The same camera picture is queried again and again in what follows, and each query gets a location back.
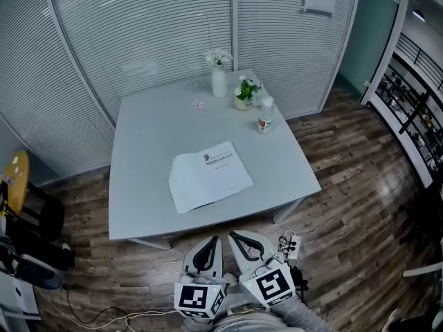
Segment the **power strip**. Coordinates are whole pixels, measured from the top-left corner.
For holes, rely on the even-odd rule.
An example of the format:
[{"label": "power strip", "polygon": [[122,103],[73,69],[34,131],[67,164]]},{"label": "power strip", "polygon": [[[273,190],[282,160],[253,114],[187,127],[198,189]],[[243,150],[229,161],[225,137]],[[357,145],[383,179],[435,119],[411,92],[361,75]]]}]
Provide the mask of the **power strip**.
[{"label": "power strip", "polygon": [[289,242],[288,249],[288,259],[289,260],[297,260],[298,259],[298,251],[300,251],[300,244],[302,242],[302,238],[297,235],[292,235],[291,240]]}]

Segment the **plastic bottle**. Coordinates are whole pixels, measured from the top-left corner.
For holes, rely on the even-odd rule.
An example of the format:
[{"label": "plastic bottle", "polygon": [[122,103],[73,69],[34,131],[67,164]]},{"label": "plastic bottle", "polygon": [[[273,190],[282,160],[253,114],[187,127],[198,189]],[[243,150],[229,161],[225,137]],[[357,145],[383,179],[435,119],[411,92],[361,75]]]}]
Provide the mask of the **plastic bottle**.
[{"label": "plastic bottle", "polygon": [[272,125],[273,103],[274,99],[271,96],[262,98],[262,106],[260,110],[260,117],[258,118],[258,131],[261,134],[269,133]]}]

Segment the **green plant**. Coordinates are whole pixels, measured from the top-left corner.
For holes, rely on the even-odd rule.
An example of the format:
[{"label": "green plant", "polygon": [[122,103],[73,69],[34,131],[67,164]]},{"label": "green plant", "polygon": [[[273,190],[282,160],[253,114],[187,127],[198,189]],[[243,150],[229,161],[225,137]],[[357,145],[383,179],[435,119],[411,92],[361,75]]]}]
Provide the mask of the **green plant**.
[{"label": "green plant", "polygon": [[251,101],[254,93],[259,91],[262,88],[262,85],[254,84],[254,81],[248,79],[244,75],[240,76],[239,79],[241,83],[240,87],[237,87],[235,89],[235,96],[241,101],[244,101],[245,99]]}]

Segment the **bottle cap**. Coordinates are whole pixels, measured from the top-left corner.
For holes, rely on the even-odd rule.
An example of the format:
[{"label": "bottle cap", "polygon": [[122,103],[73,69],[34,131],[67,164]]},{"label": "bottle cap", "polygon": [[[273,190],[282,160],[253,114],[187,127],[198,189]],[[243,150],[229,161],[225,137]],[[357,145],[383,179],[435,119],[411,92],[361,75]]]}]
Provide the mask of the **bottle cap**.
[{"label": "bottle cap", "polygon": [[274,102],[274,97],[272,96],[266,96],[262,98],[262,104],[266,107],[272,107],[273,102]]}]

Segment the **white table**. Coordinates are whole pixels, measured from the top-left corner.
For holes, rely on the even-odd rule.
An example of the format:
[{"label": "white table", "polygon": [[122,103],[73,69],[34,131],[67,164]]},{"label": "white table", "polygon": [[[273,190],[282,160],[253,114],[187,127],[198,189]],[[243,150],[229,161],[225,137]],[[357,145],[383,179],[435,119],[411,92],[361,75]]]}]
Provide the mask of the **white table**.
[{"label": "white table", "polygon": [[[277,107],[272,130],[257,130],[259,109],[238,111],[238,77],[227,74],[228,96],[214,98],[210,76],[146,89],[123,99],[109,184],[109,238],[168,249],[159,239],[278,208],[283,220],[320,185]],[[258,96],[268,95],[261,90]],[[195,108],[196,101],[204,102]],[[219,202],[177,214],[168,186],[176,155],[231,141],[254,184]]]}]

